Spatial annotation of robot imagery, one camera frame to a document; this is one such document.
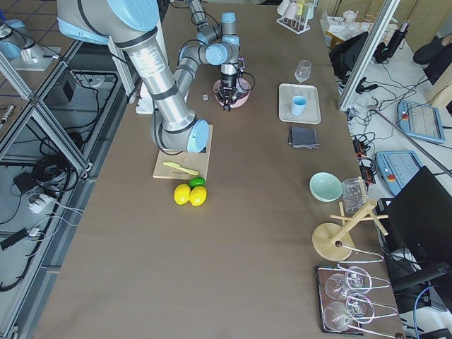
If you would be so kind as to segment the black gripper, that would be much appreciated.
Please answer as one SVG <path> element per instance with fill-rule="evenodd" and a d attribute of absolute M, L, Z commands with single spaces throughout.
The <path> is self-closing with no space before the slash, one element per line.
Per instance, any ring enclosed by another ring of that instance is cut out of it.
<path fill-rule="evenodd" d="M 220 87 L 215 90 L 215 98 L 225 111 L 230 112 L 232 105 L 239 99 L 239 92 L 244 92 L 238 81 L 239 75 L 237 63 L 225 63 L 220 66 Z"/>

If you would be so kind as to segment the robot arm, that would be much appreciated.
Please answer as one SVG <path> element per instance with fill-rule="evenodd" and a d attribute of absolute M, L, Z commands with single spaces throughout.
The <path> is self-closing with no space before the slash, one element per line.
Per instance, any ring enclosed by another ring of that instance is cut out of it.
<path fill-rule="evenodd" d="M 179 92 L 182 95 L 188 93 L 200 65 L 217 66 L 220 68 L 220 80 L 214 90 L 215 98 L 224 110 L 230 111 L 250 91 L 239 82 L 244 60 L 239 56 L 236 15 L 233 12 L 223 13 L 220 23 L 210 25 L 200 1 L 187 1 L 186 4 L 197 36 L 194 45 L 184 45 L 179 51 L 179 63 L 174 72 Z"/>
<path fill-rule="evenodd" d="M 157 43 L 160 19 L 156 1 L 58 1 L 60 32 L 93 44 L 113 42 L 126 52 L 162 118 L 155 121 L 155 142 L 164 149 L 201 152 L 209 128 L 188 109 Z"/>

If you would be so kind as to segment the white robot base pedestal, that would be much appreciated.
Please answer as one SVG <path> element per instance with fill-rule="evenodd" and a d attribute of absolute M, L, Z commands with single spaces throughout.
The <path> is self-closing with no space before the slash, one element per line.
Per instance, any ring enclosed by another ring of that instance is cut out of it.
<path fill-rule="evenodd" d="M 151 94 L 144 83 L 141 84 L 139 95 L 137 96 L 138 103 L 136 105 L 137 114 L 153 114 L 154 102 Z"/>

